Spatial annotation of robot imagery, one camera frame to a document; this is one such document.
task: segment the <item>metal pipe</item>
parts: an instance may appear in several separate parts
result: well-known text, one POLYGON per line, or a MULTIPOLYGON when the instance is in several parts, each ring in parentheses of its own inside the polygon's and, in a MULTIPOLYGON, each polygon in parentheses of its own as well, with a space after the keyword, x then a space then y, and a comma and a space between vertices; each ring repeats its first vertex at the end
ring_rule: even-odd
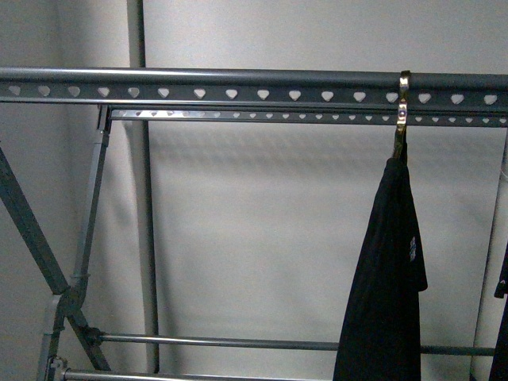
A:
POLYGON ((247 377, 223 377, 212 375, 149 375, 143 373, 116 373, 103 371, 78 371, 67 369, 63 376, 64 380, 86 380, 86 381, 313 381, 309 379, 269 379, 269 378, 247 378, 247 377))
MULTIPOLYGON (((139 83, 238 86, 363 87, 397 90, 400 73, 241 69, 0 67, 0 81, 46 83, 139 83)), ((413 89, 506 91, 508 75, 414 73, 413 89)))
MULTIPOLYGON (((338 343, 324 341, 278 341, 278 340, 251 340, 230 339, 216 337, 163 337, 131 334, 108 334, 100 336, 102 341, 124 343, 157 343, 200 345, 211 347, 236 348, 264 348, 264 349, 298 349, 313 351, 336 351, 338 343)), ((422 345, 421 353, 426 355, 453 355, 453 356, 493 356, 493 348, 448 347, 436 345, 422 345)))

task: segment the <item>hanger hook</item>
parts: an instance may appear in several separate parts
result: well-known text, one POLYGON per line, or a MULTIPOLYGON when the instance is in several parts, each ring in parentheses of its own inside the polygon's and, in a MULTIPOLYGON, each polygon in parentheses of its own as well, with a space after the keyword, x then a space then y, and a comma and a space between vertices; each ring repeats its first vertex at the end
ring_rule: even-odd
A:
POLYGON ((410 89, 411 72, 405 70, 400 73, 399 91, 398 91, 398 112, 397 112, 397 129, 395 130, 394 143, 394 159, 400 159, 402 150, 404 149, 404 141, 406 139, 407 127, 407 96, 410 89))

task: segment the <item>metal frame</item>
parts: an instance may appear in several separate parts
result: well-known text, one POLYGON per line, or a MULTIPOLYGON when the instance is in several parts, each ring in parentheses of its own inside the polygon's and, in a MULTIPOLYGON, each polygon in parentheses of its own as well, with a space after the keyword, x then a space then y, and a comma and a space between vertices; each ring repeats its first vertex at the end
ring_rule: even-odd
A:
MULTIPOLYGON (((113 373, 100 349, 103 341, 337 350, 337 343, 329 342, 150 337, 108 334, 88 326, 81 307, 87 292, 88 262, 111 123, 176 120, 395 125, 399 77, 399 73, 352 71, 0 67, 0 102, 100 105, 82 231, 70 284, 0 149, 0 197, 53 294, 44 319, 37 381, 217 379, 113 373), (71 370, 57 356, 65 318, 97 371, 71 370)), ((407 123, 411 125, 508 127, 508 75, 413 73, 407 110, 407 123)), ((501 332, 506 335, 507 321, 505 309, 500 336, 501 332)), ((503 348, 495 352, 493 348, 422 346, 421 352, 494 356, 506 363, 508 355, 503 348)))

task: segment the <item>black shirt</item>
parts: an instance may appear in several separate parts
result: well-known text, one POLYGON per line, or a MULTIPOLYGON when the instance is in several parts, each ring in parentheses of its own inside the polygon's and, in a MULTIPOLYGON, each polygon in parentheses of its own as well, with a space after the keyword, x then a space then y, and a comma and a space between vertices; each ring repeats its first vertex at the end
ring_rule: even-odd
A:
POLYGON ((333 381, 421 380, 418 292, 427 288, 404 160, 389 159, 344 317, 333 381))

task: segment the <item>black garment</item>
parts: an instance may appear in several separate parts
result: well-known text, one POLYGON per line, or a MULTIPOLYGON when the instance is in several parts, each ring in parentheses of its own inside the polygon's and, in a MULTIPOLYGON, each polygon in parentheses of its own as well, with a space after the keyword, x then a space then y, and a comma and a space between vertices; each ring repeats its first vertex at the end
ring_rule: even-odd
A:
POLYGON ((505 260, 502 262, 501 275, 494 296, 503 299, 508 294, 508 245, 505 251, 505 260))
MULTIPOLYGON (((496 298, 504 298, 508 294, 508 245, 506 246, 505 259, 502 263, 501 275, 498 286, 495 289, 496 298)), ((498 341, 495 345, 494 359, 492 360, 491 375, 489 381, 506 381, 508 379, 508 299, 502 314, 499 328, 498 341)))
POLYGON ((406 150, 375 196, 344 317, 333 381, 421 380, 418 292, 427 288, 406 150))

